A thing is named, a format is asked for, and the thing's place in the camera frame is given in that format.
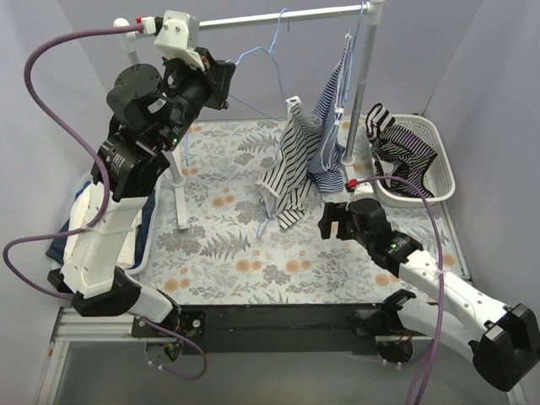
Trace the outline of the white black thin striped tank top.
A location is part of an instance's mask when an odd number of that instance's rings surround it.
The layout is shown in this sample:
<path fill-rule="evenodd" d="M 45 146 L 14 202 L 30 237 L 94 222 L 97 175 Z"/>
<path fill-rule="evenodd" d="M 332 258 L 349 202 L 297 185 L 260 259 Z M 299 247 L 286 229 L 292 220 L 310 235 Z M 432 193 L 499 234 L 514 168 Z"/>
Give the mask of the white black thin striped tank top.
<path fill-rule="evenodd" d="M 274 164 L 256 181 L 266 217 L 277 220 L 281 230 L 295 225 L 305 215 L 304 200 L 312 185 L 308 166 L 322 133 L 320 118 L 304 112 L 300 97 L 287 99 L 286 107 L 287 121 Z"/>

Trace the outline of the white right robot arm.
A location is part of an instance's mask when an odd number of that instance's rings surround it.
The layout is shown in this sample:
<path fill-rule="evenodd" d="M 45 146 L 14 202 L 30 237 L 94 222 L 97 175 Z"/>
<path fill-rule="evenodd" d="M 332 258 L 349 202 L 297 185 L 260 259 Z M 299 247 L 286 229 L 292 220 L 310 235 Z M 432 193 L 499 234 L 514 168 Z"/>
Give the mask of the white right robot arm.
<path fill-rule="evenodd" d="M 414 330 L 438 337 L 471 360 L 494 388 L 509 392 L 539 362 L 539 327 L 534 312 L 523 304 L 509 306 L 475 289 L 454 273 L 443 273 L 436 260 L 412 236 L 392 229 L 375 199 L 328 202 L 318 223 L 321 237 L 337 223 L 339 240 L 355 240 L 378 267 L 411 284 L 430 298 L 429 305 L 410 298 L 381 317 L 391 335 Z"/>

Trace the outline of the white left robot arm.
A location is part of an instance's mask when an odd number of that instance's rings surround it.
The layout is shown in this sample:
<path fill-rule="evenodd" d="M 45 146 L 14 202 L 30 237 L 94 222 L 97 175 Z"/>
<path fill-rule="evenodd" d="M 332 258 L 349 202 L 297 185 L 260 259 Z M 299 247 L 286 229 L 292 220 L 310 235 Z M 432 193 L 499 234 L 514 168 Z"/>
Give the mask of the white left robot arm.
<path fill-rule="evenodd" d="M 117 259 L 133 220 L 170 167 L 167 153 L 176 149 L 202 108 L 227 108 L 236 65 L 204 56 L 201 68 L 180 59 L 166 60 L 164 66 L 162 73 L 147 63 L 127 67 L 106 96 L 113 116 L 97 160 L 105 168 L 91 170 L 84 231 L 48 280 L 58 291 L 72 292 L 72 307 L 81 316 L 140 316 L 168 338 L 179 329 L 180 306 L 127 275 Z"/>

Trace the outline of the wide black white striped tank top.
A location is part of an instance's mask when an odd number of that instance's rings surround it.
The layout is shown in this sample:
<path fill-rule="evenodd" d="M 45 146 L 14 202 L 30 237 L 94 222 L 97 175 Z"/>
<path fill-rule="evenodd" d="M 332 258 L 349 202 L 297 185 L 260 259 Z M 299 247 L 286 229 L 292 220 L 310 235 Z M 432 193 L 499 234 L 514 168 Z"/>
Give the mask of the wide black white striped tank top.
<path fill-rule="evenodd" d="M 368 141 L 374 145 L 380 139 L 380 135 L 396 123 L 394 115 L 382 104 L 375 104 L 364 120 L 365 135 Z"/>

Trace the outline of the light blue wire hanger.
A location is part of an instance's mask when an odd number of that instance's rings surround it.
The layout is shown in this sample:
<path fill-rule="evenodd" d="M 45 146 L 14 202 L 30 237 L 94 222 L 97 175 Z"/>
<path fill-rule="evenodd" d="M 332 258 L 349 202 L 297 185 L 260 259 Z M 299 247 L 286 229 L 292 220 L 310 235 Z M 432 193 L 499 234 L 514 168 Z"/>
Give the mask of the light blue wire hanger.
<path fill-rule="evenodd" d="M 189 136 L 185 135 L 181 142 L 183 145 L 185 165 L 186 167 L 189 167 L 190 166 Z"/>

